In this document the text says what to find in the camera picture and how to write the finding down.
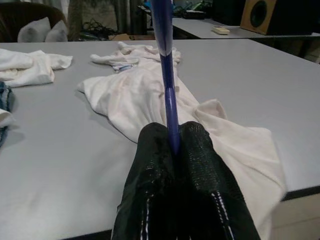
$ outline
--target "gray table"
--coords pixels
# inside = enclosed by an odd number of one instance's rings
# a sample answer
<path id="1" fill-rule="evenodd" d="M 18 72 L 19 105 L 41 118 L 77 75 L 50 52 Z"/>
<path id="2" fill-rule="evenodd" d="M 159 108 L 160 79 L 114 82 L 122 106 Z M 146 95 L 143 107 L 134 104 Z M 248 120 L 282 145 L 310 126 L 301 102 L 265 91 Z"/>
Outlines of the gray table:
<path id="1" fill-rule="evenodd" d="M 197 39 L 280 39 L 280 38 L 320 38 L 320 33 L 311 35 L 262 35 L 253 31 L 242 29 L 240 26 L 228 26 L 212 19 L 184 19 L 174 17 L 172 25 L 176 29 Z M 228 35 L 220 35 L 212 30 L 213 26 L 223 26 L 230 30 Z"/>
<path id="2" fill-rule="evenodd" d="M 235 123 L 270 129 L 288 190 L 319 191 L 320 66 L 247 39 L 173 43 L 182 52 L 179 75 L 194 96 L 218 98 Z M 90 54 L 109 55 L 117 43 L 0 47 L 74 56 L 53 84 L 13 90 L 16 123 L 0 149 L 0 239 L 57 240 L 111 229 L 136 145 L 76 88 L 114 74 L 91 63 Z"/>

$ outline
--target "white pillow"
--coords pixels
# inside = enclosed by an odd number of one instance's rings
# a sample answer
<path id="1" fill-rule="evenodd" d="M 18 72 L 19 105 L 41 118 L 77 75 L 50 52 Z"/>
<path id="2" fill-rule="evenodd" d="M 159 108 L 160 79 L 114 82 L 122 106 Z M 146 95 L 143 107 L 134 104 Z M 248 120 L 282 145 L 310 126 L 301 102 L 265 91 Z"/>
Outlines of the white pillow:
<path id="1" fill-rule="evenodd" d="M 32 21 L 20 29 L 18 43 L 42 43 L 50 31 L 49 18 Z"/>
<path id="2" fill-rule="evenodd" d="M 60 20 L 54 25 L 47 34 L 45 42 L 68 42 L 68 29 L 64 21 Z"/>

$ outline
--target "wooden speaker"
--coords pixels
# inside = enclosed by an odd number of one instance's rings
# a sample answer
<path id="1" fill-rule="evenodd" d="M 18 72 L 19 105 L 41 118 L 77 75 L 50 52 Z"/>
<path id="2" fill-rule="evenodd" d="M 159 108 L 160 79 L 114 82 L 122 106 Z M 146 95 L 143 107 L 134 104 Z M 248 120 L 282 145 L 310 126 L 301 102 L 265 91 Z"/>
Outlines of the wooden speaker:
<path id="1" fill-rule="evenodd" d="M 320 0 L 246 0 L 240 27 L 263 35 L 309 35 Z"/>

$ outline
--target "crumpled fabric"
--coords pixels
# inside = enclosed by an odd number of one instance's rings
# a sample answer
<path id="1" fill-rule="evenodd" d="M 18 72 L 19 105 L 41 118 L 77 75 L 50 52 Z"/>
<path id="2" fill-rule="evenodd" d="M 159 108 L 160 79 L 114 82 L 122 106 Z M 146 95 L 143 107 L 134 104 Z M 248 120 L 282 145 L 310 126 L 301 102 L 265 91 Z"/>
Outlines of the crumpled fabric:
<path id="1" fill-rule="evenodd" d="M 214 149 L 232 171 L 261 239 L 271 233 L 271 213 L 286 192 L 285 178 L 271 132 L 231 122 L 216 99 L 199 103 L 180 80 L 176 66 L 181 53 L 172 51 L 179 124 L 200 123 Z M 92 109 L 130 140 L 137 142 L 149 123 L 166 125 L 164 84 L 157 48 L 119 42 L 110 56 L 92 55 L 94 63 L 111 65 L 118 73 L 86 79 L 78 90 Z"/>
<path id="2" fill-rule="evenodd" d="M 53 83 L 53 70 L 68 68 L 72 59 L 41 50 L 22 53 L 0 49 L 0 81 L 11 88 Z"/>

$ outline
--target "speaker cone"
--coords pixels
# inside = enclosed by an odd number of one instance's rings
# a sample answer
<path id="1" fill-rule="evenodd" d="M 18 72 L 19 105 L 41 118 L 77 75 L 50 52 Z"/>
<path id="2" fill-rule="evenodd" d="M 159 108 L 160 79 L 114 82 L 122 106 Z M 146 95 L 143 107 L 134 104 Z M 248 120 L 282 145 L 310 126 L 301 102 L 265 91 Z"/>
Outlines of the speaker cone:
<path id="1" fill-rule="evenodd" d="M 251 25 L 255 28 L 259 27 L 266 19 L 266 16 L 267 16 L 267 3 L 264 0 L 257 1 L 251 11 L 251 15 L 250 15 Z"/>

